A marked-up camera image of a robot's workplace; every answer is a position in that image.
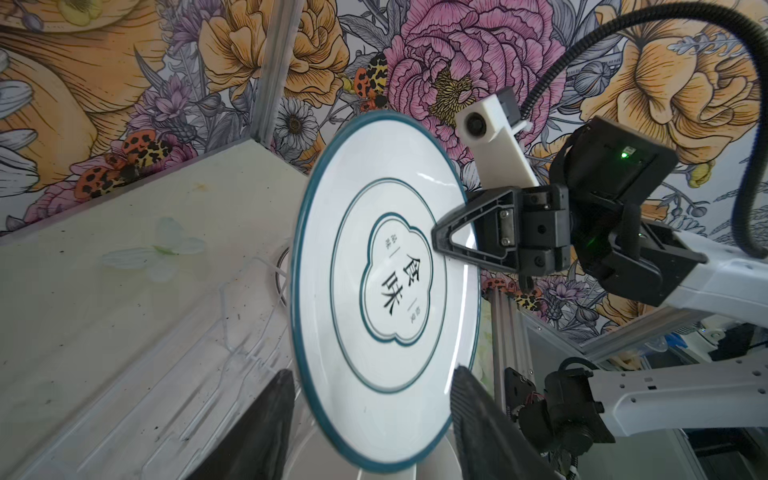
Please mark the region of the teal rimmed white plate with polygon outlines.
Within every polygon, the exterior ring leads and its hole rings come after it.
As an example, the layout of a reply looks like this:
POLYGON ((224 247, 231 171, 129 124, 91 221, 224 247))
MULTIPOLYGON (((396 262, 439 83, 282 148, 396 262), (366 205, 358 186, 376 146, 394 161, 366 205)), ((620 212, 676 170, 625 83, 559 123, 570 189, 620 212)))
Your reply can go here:
POLYGON ((350 121, 309 177, 291 249, 294 357, 319 428, 364 471, 413 469, 451 426, 453 372, 477 350, 480 272, 431 232, 466 203, 433 135, 391 110, 350 121))

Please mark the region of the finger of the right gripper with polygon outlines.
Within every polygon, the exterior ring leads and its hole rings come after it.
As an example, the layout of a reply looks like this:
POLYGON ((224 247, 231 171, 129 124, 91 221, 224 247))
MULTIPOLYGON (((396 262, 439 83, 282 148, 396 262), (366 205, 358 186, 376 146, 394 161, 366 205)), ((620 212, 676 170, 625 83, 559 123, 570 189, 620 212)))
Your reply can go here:
POLYGON ((431 231, 434 250, 485 270, 519 270, 522 190, 474 192, 431 231))

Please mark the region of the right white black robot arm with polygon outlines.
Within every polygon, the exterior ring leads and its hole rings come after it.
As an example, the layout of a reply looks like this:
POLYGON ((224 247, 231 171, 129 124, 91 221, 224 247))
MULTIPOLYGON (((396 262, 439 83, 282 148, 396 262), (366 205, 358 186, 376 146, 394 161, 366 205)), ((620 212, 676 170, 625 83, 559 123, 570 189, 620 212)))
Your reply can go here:
POLYGON ((549 374, 543 399, 518 414, 523 435, 539 451, 582 454, 646 431, 767 423, 766 351, 727 357, 719 352, 725 333, 702 320, 765 327, 767 256, 642 218, 642 202, 676 161, 670 148, 595 118, 556 156, 548 185, 481 192, 433 228, 438 252, 524 280, 561 268, 572 247, 606 293, 657 313, 691 310, 701 317, 682 329, 685 343, 706 343, 699 363, 619 372, 578 359, 549 374))

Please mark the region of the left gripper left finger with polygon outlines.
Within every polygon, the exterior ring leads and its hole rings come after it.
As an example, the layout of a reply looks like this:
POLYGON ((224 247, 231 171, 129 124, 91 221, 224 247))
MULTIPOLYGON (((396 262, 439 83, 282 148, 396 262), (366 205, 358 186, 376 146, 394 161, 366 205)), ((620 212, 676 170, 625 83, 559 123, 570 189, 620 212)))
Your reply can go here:
POLYGON ((191 479, 280 479, 286 463, 296 391, 293 373, 277 372, 191 479))

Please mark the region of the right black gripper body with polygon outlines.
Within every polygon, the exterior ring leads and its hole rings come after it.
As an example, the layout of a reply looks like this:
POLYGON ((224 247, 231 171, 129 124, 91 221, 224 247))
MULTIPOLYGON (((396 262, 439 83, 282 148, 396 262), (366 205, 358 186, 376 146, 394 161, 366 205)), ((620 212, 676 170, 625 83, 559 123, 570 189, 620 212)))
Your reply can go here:
POLYGON ((565 270, 575 253, 608 293, 659 306, 707 258, 642 205, 677 164, 669 147, 595 117, 566 141, 546 187, 522 193, 520 244, 505 268, 523 277, 565 270))

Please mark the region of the orange patterned plate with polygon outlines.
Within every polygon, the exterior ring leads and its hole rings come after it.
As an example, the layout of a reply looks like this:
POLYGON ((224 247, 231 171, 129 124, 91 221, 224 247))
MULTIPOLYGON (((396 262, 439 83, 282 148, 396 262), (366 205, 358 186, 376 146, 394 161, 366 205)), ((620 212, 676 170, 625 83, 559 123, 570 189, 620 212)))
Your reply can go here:
POLYGON ((288 280, 288 274, 290 273, 291 264, 291 246, 286 244, 280 251, 276 261, 276 272, 274 274, 274 283, 277 294, 279 295, 280 303, 288 308, 289 294, 290 294, 290 282, 288 280))

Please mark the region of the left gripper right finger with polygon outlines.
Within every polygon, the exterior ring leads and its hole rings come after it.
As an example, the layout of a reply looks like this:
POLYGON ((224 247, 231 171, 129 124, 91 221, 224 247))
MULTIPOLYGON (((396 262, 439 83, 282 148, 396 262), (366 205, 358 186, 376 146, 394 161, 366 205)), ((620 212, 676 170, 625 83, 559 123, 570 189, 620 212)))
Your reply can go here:
POLYGON ((453 373, 450 410, 464 479, 558 477, 463 366, 453 373))

